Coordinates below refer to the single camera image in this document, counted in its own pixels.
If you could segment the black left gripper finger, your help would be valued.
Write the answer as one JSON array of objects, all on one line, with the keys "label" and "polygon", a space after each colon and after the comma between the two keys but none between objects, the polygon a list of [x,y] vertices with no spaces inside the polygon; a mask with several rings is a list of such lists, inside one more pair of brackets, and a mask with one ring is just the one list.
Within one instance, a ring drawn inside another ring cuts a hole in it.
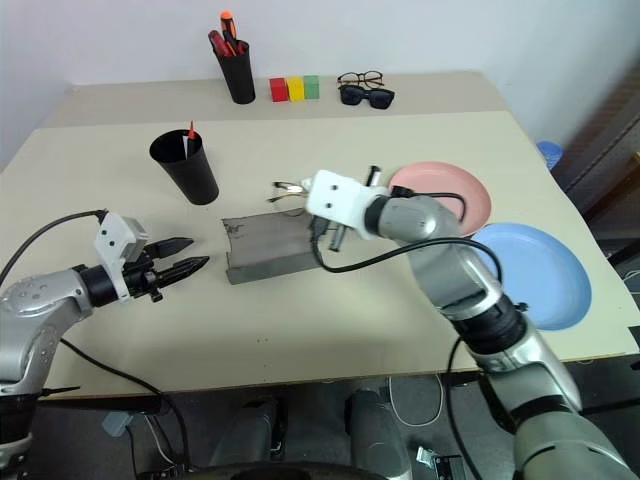
[{"label": "black left gripper finger", "polygon": [[171,267],[156,273],[156,286],[167,287],[180,282],[202,269],[209,260],[209,256],[195,256],[178,261]]},{"label": "black left gripper finger", "polygon": [[194,243],[187,237],[172,237],[149,244],[149,257],[153,260],[173,256]]}]

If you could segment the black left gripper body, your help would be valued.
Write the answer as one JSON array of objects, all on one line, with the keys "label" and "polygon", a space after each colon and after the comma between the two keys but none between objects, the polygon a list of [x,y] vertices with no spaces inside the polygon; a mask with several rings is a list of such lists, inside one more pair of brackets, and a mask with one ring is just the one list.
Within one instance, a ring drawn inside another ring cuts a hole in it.
[{"label": "black left gripper body", "polygon": [[154,303],[163,299],[157,286],[158,274],[154,270],[154,261],[159,258],[159,247],[156,243],[152,243],[143,248],[135,261],[124,264],[123,278],[131,297],[139,298],[149,295]]}]

